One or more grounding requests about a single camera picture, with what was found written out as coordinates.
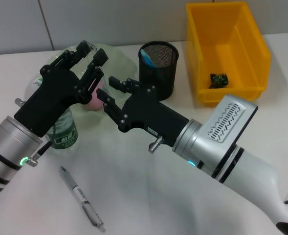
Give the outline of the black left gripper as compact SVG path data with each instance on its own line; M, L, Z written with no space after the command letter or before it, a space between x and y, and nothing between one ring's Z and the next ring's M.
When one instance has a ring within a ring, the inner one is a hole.
M70 69L92 51L89 43L80 43L75 50L66 49L53 62L44 66L43 82L14 119L38 137L43 137L61 115L73 104L88 104L104 73L101 68L108 56L101 48L93 56L79 79Z

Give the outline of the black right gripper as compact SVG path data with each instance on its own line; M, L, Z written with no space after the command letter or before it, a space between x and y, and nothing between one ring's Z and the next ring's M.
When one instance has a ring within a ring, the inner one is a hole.
M140 128L153 135L163 137L163 143L173 147L179 134L189 119L162 104L156 97L156 89L140 87L133 79L121 82L114 76L109 77L109 85L123 93L132 94L120 109L115 99L98 88L97 98L103 102L104 112L126 133Z

